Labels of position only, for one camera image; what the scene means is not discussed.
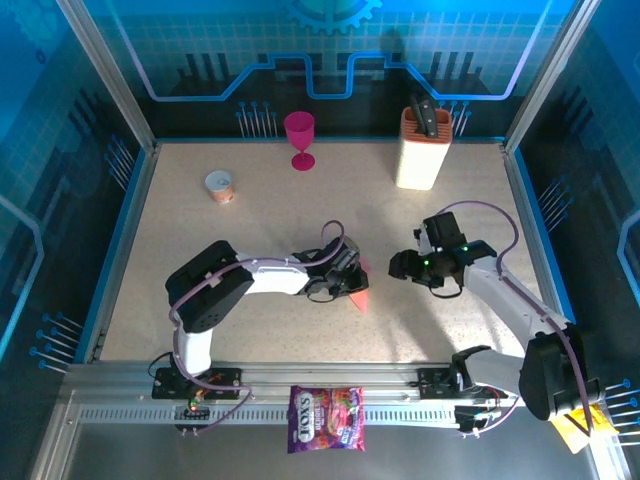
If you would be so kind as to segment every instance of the speckled tabletop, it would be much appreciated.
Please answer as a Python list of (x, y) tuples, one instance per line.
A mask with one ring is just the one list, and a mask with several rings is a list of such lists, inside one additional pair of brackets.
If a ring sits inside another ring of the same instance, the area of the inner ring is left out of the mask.
[[(316, 143), (315, 168), (295, 171), (286, 143), (166, 144), (146, 199), (105, 340), (103, 360), (148, 360), (171, 349), (164, 282), (216, 240), (251, 255), (284, 256), (321, 246), (329, 219), (344, 223), (370, 265), (369, 312), (347, 298), (320, 305), (284, 294), (248, 295), (216, 327), (214, 360), (249, 362), (447, 361), (478, 344), (523, 355), (515, 337), (469, 292), (439, 300), (387, 275), (394, 253), (415, 248), (423, 218), (461, 199), (485, 200), (516, 216), (496, 145), (453, 145), (434, 188), (393, 183), (395, 143)], [(236, 195), (214, 204), (204, 189), (216, 169), (231, 172)], [(512, 240), (490, 209), (456, 210), (468, 240), (497, 251)], [(505, 260), (538, 294), (524, 241)]]

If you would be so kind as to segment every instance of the white knife block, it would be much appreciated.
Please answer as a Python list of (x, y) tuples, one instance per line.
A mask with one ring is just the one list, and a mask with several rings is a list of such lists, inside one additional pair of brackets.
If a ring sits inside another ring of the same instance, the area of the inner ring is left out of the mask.
[(400, 148), (396, 167), (396, 186), (412, 190), (431, 190), (453, 139), (451, 114), (436, 109), (438, 138), (416, 133), (418, 122), (411, 107), (402, 111)]

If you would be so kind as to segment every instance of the yellow sticky note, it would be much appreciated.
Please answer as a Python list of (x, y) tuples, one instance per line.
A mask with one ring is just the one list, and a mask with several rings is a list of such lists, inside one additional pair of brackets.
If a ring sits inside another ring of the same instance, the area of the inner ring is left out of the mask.
[[(591, 410), (591, 417), (593, 418), (594, 432), (591, 433), (592, 436), (618, 434), (618, 431), (613, 428), (613, 425), (611, 425), (607, 417), (604, 416), (598, 405), (590, 405), (589, 410)], [(558, 430), (558, 433), (562, 436), (564, 443), (567, 444), (571, 453), (575, 454), (589, 445), (591, 438), (586, 434), (587, 420), (582, 408), (577, 408), (569, 413), (568, 416), (570, 419), (565, 415), (556, 417), (551, 420), (551, 423), (556, 427), (556, 430)]]

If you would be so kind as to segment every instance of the snack packet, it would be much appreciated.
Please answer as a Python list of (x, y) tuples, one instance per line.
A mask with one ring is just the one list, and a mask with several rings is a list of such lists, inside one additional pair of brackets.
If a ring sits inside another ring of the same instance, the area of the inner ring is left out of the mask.
[(291, 387), (288, 453), (364, 451), (362, 388)]

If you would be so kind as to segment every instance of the pink wine glass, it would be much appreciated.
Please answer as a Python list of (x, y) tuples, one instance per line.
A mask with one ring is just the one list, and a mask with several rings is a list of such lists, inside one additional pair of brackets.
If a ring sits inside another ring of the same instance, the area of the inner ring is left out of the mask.
[(305, 150), (313, 143), (315, 125), (315, 119), (309, 112), (293, 112), (284, 119), (287, 140), (294, 148), (300, 150), (300, 153), (291, 159), (291, 165), (301, 172), (310, 170), (316, 164), (313, 155), (305, 153)]

